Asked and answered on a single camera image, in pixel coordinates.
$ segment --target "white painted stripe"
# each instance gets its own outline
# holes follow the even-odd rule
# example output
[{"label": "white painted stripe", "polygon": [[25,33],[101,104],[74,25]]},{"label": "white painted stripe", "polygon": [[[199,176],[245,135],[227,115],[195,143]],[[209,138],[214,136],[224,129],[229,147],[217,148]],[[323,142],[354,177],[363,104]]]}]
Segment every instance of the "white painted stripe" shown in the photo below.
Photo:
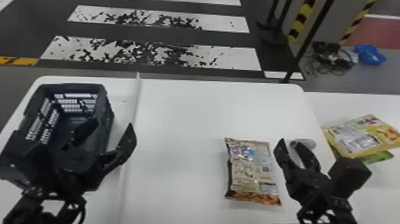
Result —
[{"label": "white painted stripe", "polygon": [[[264,75],[268,79],[283,79],[286,75],[286,72],[282,71],[264,71]],[[296,80],[304,80],[303,75],[299,72],[293,73],[290,79]]]},{"label": "white painted stripe", "polygon": [[261,71],[254,48],[56,36],[41,59]]},{"label": "white painted stripe", "polygon": [[241,6],[240,0],[160,0],[160,1],[192,2],[192,3],[204,3],[204,4]]},{"label": "white painted stripe", "polygon": [[78,5],[68,21],[249,33],[245,17]]},{"label": "white painted stripe", "polygon": [[0,11],[3,10],[13,0],[0,0]]},{"label": "white painted stripe", "polygon": [[394,15],[378,15],[378,14],[367,14],[365,15],[367,18],[382,18],[385,20],[400,20],[400,16]]}]

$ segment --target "wall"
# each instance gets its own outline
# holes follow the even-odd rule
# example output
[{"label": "wall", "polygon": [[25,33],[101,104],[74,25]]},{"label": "wall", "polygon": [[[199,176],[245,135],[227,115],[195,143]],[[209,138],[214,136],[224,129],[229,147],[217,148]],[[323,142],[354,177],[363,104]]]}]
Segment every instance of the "wall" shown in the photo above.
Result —
[{"label": "wall", "polygon": [[[283,4],[286,0],[280,0],[276,12],[278,17],[282,11]],[[353,23],[356,15],[365,7],[368,0],[335,0],[328,15],[326,16],[323,24],[319,28],[314,40],[338,43],[349,26]],[[307,34],[310,32],[311,26],[314,24],[319,12],[321,11],[326,0],[317,0],[314,6],[314,11],[310,18],[307,20],[304,31],[298,38],[298,44],[303,43]],[[285,23],[282,27],[283,32],[288,34],[292,28],[294,21],[300,11],[301,5],[304,0],[293,0],[292,6],[287,14]]]}]

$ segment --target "white tabletop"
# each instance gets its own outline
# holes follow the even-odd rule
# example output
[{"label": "white tabletop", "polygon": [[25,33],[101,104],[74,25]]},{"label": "white tabletop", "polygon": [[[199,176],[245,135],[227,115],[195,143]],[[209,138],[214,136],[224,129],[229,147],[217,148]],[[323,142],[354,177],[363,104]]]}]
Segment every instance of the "white tabletop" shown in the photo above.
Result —
[{"label": "white tabletop", "polygon": [[[289,198],[275,164],[280,208],[225,200],[225,136],[270,142],[311,138],[326,173],[334,158],[320,125],[335,125],[374,114],[400,129],[400,96],[306,93],[295,85],[42,77],[28,91],[0,134],[0,150],[17,128],[23,109],[41,83],[101,83],[115,113],[109,149],[128,122],[136,120],[138,146],[128,163],[108,175],[98,191],[86,194],[85,223],[297,223],[299,204]],[[398,223],[400,181],[395,158],[372,164],[373,176],[351,198],[359,224]],[[20,190],[0,181],[0,218],[17,202]],[[54,211],[54,205],[46,206]]]},{"label": "white tabletop", "polygon": [[[9,119],[0,134],[0,151],[2,151],[12,131],[16,130],[23,118],[23,111],[39,85],[45,83],[99,83],[105,86],[108,92],[108,99],[115,114],[114,123],[111,128],[111,135],[108,150],[116,148],[128,123],[132,122],[136,106],[136,85],[135,79],[111,79],[94,77],[60,77],[44,76],[35,81],[16,111]],[[102,185],[95,192],[85,194],[87,199],[87,213],[85,223],[118,223],[120,218],[120,192],[123,189],[124,181],[121,169],[115,169],[102,182]],[[20,199],[21,190],[12,186],[7,181],[0,181],[0,220],[12,209]],[[60,203],[45,203],[45,210],[58,212]]]},{"label": "white tabletop", "polygon": [[[400,130],[400,96],[369,94],[307,93],[322,126],[338,125],[367,114],[374,114]],[[390,151],[394,158],[368,165],[373,172],[367,183],[351,197],[359,224],[399,223],[400,148]]]},{"label": "white tabletop", "polygon": [[224,199],[224,137],[311,138],[326,172],[334,162],[303,90],[296,85],[142,80],[122,223],[297,223],[275,163],[282,207]]}]

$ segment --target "yellow floor line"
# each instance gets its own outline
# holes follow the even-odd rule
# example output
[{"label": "yellow floor line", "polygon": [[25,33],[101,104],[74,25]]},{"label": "yellow floor line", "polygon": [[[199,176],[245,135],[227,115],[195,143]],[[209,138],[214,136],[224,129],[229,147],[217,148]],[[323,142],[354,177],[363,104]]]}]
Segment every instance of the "yellow floor line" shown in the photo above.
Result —
[{"label": "yellow floor line", "polygon": [[38,63],[38,58],[20,58],[20,57],[5,57],[0,56],[0,64],[8,64],[15,66],[35,66]]}]

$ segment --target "gray floor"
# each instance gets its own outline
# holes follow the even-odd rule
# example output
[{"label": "gray floor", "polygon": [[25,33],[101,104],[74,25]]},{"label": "gray floor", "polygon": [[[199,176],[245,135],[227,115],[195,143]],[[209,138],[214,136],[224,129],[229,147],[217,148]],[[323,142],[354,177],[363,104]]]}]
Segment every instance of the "gray floor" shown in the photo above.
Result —
[{"label": "gray floor", "polygon": [[[357,64],[344,76],[320,74],[317,77],[306,76],[307,81],[292,81],[300,85],[307,92],[349,92],[359,94],[400,94],[400,51],[381,49],[387,56],[387,62],[381,66],[365,66]],[[90,76],[90,77],[135,77],[135,72],[73,70],[73,69],[45,69],[37,67],[9,67],[0,66],[0,129],[12,115],[16,106],[38,77],[44,75],[57,76]],[[228,82],[265,82],[277,83],[273,79],[243,79],[209,76],[183,76],[176,74],[142,73],[145,79],[184,79],[184,80],[212,80]]]},{"label": "gray floor", "polygon": [[379,0],[372,7],[370,14],[400,16],[399,0]]},{"label": "gray floor", "polygon": [[380,49],[387,61],[380,66],[356,64],[344,76],[318,74],[305,75],[301,85],[306,91],[349,92],[358,94],[400,94],[400,50]]}]

